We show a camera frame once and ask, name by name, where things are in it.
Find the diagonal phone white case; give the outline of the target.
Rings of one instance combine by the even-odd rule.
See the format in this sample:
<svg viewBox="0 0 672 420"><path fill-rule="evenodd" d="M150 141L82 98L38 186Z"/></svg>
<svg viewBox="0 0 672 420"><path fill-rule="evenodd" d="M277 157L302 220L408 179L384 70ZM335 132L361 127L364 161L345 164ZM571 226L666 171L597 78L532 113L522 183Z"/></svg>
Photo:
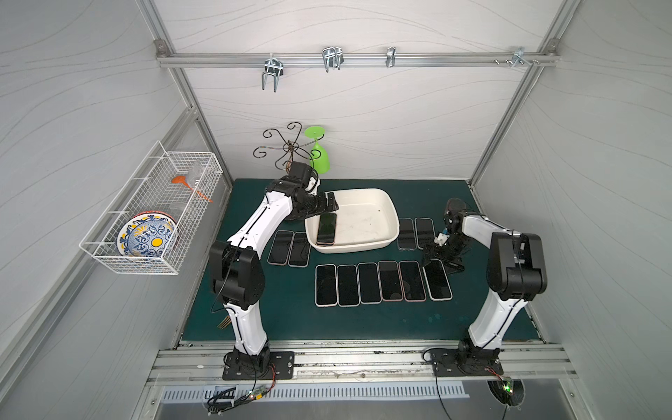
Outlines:
<svg viewBox="0 0 672 420"><path fill-rule="evenodd" d="M436 232L431 218L416 218L416 246L424 250L428 245L434 243Z"/></svg>

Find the phone front row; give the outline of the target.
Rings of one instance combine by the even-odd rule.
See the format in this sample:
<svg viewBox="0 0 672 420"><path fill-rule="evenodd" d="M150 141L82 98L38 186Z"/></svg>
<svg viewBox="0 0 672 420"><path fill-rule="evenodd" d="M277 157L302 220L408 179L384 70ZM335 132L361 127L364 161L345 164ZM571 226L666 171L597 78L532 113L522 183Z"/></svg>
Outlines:
<svg viewBox="0 0 672 420"><path fill-rule="evenodd" d="M416 261L399 262L399 270L404 299L407 302L424 302L426 294L419 263Z"/></svg>
<svg viewBox="0 0 672 420"><path fill-rule="evenodd" d="M334 264L320 264L315 269L315 304L318 307L338 304L337 271Z"/></svg>

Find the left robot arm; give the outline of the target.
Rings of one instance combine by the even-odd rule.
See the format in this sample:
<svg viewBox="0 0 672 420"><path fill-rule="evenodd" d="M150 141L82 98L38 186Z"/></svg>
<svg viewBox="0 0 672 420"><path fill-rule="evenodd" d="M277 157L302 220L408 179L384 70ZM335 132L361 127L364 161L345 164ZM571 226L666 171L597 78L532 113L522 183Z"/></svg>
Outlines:
<svg viewBox="0 0 672 420"><path fill-rule="evenodd" d="M234 360L256 373L268 370L271 350L259 302L266 284L262 254L284 221L305 220L339 209L333 192L319 192L320 182L272 182L261 204L227 241L217 241L209 252L215 301L229 316L236 338Z"/></svg>

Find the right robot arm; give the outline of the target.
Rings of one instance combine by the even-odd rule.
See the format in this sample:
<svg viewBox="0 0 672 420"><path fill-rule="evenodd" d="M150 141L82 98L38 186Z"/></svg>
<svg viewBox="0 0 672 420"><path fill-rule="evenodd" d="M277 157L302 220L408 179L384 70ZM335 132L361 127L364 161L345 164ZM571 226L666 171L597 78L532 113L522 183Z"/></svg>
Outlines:
<svg viewBox="0 0 672 420"><path fill-rule="evenodd" d="M467 329L468 337L460 342L456 362L461 367L479 363L490 368L498 360L504 335L516 315L547 289L542 238L506 229L465 209L446 211L444 223L444 231L423 248L425 269L462 273L462 257L471 241L488 249L488 295Z"/></svg>

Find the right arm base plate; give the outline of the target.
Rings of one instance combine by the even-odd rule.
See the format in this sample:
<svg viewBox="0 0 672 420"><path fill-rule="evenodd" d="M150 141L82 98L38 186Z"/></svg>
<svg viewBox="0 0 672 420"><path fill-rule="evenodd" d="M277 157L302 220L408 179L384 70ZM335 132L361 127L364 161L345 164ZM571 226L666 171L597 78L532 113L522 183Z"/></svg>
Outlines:
<svg viewBox="0 0 672 420"><path fill-rule="evenodd" d="M423 352L422 358L432 366L437 377L504 376L498 351L429 348Z"/></svg>

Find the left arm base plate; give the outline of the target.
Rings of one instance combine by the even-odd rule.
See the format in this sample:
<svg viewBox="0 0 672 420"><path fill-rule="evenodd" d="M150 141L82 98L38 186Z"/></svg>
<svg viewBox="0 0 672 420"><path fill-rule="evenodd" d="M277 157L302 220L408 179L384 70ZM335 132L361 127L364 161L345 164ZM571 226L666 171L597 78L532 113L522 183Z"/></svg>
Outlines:
<svg viewBox="0 0 672 420"><path fill-rule="evenodd" d="M234 350L223 362L223 381L289 380L294 376L295 353L264 350L260 355L247 355Z"/></svg>

